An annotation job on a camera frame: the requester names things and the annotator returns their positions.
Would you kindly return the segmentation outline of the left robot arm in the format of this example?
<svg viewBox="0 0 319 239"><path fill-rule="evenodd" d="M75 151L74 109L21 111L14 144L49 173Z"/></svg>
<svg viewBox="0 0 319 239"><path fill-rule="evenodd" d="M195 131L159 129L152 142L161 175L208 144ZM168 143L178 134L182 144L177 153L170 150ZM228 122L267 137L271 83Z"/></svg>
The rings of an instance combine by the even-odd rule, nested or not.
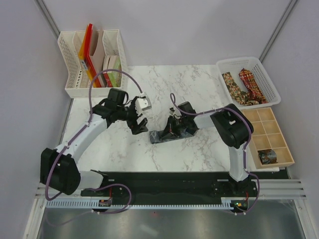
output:
<svg viewBox="0 0 319 239"><path fill-rule="evenodd" d="M109 183L103 180L102 173L97 170L79 171L77 162L96 137L117 121L125 121L133 135L148 131L148 120L138 121L138 118L143 111L152 107L149 98L145 93L140 93L125 103L127 97L127 92L112 88L106 98L90 107L87 122L70 139L42 152L40 182L45 185L47 200L52 200L49 188L65 195L73 194L78 188L92 188L99 196L109 192Z"/></svg>

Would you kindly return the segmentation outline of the blue grey floral tie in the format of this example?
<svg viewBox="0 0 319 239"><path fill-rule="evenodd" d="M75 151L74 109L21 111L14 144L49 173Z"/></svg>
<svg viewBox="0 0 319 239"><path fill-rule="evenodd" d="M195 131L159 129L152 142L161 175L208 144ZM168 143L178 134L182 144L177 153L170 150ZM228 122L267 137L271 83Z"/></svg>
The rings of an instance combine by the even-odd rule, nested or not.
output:
<svg viewBox="0 0 319 239"><path fill-rule="evenodd" d="M162 130L160 131L156 131L156 130L153 130L153 131L150 131L150 142L151 144L158 144L158 143L162 143L160 141L160 133L162 132ZM189 137L193 137L194 135L191 135L189 133L182 133L181 136L179 136L179 138L175 139L175 140L179 140L179 139L185 139L185 138L189 138Z"/></svg>

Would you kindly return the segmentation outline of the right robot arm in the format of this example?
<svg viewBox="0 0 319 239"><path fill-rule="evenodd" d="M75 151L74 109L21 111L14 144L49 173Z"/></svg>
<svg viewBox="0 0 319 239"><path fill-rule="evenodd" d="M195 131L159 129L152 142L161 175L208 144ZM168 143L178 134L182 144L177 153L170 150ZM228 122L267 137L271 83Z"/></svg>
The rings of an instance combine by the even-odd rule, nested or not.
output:
<svg viewBox="0 0 319 239"><path fill-rule="evenodd" d="M168 117L164 130L150 134L152 143L163 143L192 137L200 129L214 127L228 146L230 157L228 190L234 196L246 191L251 179L247 170L247 147L254 128L249 120L234 105L212 111L197 113L190 102L177 106L181 115Z"/></svg>

